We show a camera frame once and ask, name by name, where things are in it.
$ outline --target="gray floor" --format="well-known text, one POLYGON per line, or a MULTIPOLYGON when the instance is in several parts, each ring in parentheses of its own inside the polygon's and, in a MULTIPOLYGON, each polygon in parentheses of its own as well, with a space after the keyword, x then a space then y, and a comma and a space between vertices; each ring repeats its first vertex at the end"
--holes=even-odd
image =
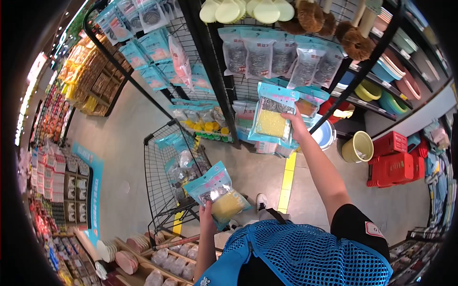
MULTIPOLYGON (((147 87, 143 80, 138 81, 147 87)), ((167 109, 169 101, 162 93, 151 92, 151 95, 167 109)), ((143 138, 167 121, 130 83, 108 118, 75 112, 68 137, 104 160, 99 218, 102 239, 115 236, 127 239, 136 232, 146 231, 151 214, 144 178, 143 138)), ((251 153, 244 146, 237 150, 223 142, 202 140, 202 144, 210 162, 224 163, 234 188, 248 195, 252 205, 256 195, 262 192, 267 195, 270 207, 277 208, 286 159, 251 153)), ((334 143, 325 153, 343 176, 352 202, 374 221, 390 245, 402 241, 413 227, 426 226, 430 198, 422 180, 387 189, 368 188, 367 164, 346 163, 337 150, 334 143)), ((288 213, 295 223, 308 223, 329 231, 324 205, 302 154, 297 154, 288 213)), ((254 208, 236 217, 243 224, 256 219, 254 208)), ((181 234, 185 236, 197 233, 197 221, 182 227, 181 234)), ((230 233, 216 235, 217 247, 222 248, 229 236, 230 233)))

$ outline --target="yellow bucket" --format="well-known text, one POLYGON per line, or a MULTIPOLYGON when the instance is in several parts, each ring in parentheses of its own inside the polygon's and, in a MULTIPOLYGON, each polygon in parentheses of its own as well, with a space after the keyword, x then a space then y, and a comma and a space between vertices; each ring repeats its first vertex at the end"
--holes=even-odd
POLYGON ((348 163, 367 162, 372 159, 373 155, 374 144, 369 134, 364 131, 356 132, 353 138, 342 146, 342 157, 348 163), (358 155, 357 150, 365 155, 364 158, 358 155))

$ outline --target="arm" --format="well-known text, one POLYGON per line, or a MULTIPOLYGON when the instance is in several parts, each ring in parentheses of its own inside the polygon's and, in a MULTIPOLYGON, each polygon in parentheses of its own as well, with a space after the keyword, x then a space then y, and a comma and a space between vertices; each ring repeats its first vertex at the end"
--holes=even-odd
POLYGON ((312 138, 302 120, 301 114, 297 110, 296 108, 295 115, 283 113, 282 116, 291 120, 293 124, 293 138, 299 143, 304 153, 313 183, 320 194, 326 208, 329 225, 331 225, 334 214, 339 207, 345 204, 351 204, 351 200, 348 196, 344 180, 312 138))
POLYGON ((214 239, 216 226, 213 222, 211 201, 207 201, 206 206, 206 208, 203 206, 199 208, 201 235, 199 239, 199 250, 197 252, 196 270, 194 271, 194 281, 197 281, 205 270, 216 261, 214 239))

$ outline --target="white sneaker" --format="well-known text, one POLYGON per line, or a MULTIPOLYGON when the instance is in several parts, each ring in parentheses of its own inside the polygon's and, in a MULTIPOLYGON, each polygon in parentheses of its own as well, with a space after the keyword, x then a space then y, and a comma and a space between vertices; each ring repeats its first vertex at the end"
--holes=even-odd
POLYGON ((268 201, 267 201, 267 196, 265 194, 258 194, 256 196, 256 210, 264 210, 267 208, 268 201))

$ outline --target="yellow sponge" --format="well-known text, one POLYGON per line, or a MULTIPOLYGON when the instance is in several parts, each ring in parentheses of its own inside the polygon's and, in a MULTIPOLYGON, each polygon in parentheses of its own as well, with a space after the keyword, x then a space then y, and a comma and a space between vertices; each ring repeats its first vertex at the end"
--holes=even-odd
POLYGON ((256 123, 256 132, 283 138, 286 119, 280 113, 261 109, 256 123))

